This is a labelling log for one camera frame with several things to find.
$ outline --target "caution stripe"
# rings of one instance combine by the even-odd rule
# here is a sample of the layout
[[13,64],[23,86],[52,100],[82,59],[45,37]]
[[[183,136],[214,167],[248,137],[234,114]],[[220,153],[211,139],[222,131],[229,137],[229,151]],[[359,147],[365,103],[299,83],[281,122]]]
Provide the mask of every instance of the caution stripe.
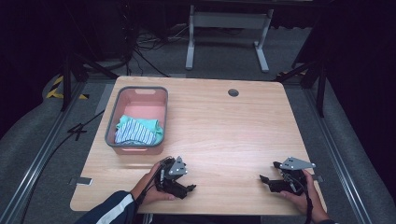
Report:
[[[54,81],[52,87],[49,90],[49,93],[47,93],[47,98],[60,98],[63,99],[64,95],[61,93],[57,93],[58,87],[61,85],[61,82],[64,80],[64,76],[59,75],[56,80]],[[90,98],[89,94],[81,94],[78,99],[80,100],[88,100]]]

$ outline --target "wooden tabletop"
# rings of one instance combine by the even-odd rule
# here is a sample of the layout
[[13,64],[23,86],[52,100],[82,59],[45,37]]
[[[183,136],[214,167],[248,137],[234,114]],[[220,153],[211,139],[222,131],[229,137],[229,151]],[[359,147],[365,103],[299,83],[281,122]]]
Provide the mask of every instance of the wooden tabletop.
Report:
[[[118,155],[106,144],[117,93],[125,86],[168,90],[164,150],[160,155]],[[238,90],[232,97],[228,91]],[[131,190],[151,166],[181,156],[189,172],[177,182],[197,187],[183,199],[142,205],[139,213],[297,215],[259,175],[281,179],[273,161],[309,161],[283,86],[276,82],[169,77],[119,77],[93,140],[70,206],[89,211],[116,190]]]

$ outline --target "person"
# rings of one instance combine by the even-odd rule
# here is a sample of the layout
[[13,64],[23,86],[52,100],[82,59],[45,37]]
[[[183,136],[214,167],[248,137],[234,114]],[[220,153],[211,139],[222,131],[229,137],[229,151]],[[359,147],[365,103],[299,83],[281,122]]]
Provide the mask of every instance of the person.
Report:
[[[88,223],[132,223],[134,215],[137,212],[139,204],[136,199],[142,193],[146,185],[155,175],[160,163],[157,162],[150,169],[150,171],[143,175],[143,177],[137,182],[136,186],[131,191],[119,190],[108,197],[103,203],[94,207],[91,211],[87,212],[84,216],[79,218],[76,224],[88,224]],[[314,180],[312,175],[304,170],[304,175],[307,182],[307,190],[309,197],[312,200],[312,221],[315,224],[334,224],[328,214],[323,209],[318,192],[314,186]],[[157,201],[173,201],[176,197],[172,194],[158,191],[153,181],[148,187],[146,196],[142,204],[153,203]],[[300,196],[289,193],[287,191],[279,192],[285,199],[294,203],[297,209],[306,214],[307,202],[304,193]]]

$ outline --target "blue and white striped fabric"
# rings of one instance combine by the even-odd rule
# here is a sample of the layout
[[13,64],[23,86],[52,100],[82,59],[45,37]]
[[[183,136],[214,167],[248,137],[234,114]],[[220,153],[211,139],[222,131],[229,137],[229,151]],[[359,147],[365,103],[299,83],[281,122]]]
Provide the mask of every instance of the blue and white striped fabric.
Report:
[[152,145],[156,135],[144,125],[130,119],[123,123],[116,131],[116,144]]

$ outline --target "white desk frame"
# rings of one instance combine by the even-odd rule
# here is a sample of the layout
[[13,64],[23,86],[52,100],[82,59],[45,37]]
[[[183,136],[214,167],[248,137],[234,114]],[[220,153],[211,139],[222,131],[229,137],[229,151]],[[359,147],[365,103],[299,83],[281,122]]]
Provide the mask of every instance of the white desk frame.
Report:
[[190,8],[190,40],[187,50],[186,69],[192,69],[194,59],[194,28],[195,27],[223,27],[223,28],[242,28],[260,29],[262,36],[259,41],[254,42],[257,57],[264,73],[268,73],[269,68],[265,60],[262,46],[267,36],[268,28],[271,23],[274,10],[269,9],[266,14],[244,14],[244,13],[222,13],[222,12],[199,12],[195,7]]

